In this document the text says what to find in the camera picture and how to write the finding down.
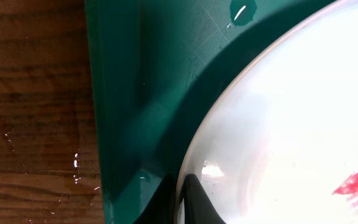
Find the light blue plate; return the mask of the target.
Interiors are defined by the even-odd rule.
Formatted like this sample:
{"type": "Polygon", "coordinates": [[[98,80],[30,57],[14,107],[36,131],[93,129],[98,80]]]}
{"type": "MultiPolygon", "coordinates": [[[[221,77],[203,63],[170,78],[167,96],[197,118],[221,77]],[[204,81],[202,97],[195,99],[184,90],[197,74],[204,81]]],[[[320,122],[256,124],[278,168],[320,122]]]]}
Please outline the light blue plate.
{"type": "Polygon", "coordinates": [[[334,1],[255,58],[210,109],[195,174],[225,223],[358,223],[358,1],[334,1]]]}

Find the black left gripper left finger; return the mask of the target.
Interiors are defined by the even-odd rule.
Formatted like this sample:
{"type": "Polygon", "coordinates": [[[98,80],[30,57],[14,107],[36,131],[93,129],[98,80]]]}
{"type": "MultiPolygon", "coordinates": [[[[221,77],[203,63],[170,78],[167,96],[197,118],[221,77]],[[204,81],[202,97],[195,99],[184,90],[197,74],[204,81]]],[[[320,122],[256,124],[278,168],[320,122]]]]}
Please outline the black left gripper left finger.
{"type": "Polygon", "coordinates": [[[176,178],[166,175],[134,224],[176,224],[178,208],[176,186],[176,178]]]}

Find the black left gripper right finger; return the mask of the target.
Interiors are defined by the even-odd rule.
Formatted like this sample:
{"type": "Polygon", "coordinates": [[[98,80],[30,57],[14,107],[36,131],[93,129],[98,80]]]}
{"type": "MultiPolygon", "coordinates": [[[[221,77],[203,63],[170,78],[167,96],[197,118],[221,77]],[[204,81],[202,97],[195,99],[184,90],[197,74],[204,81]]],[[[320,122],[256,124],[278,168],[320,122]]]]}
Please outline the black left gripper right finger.
{"type": "Polygon", "coordinates": [[[219,216],[195,174],[188,174],[181,187],[185,224],[226,224],[219,216]]]}

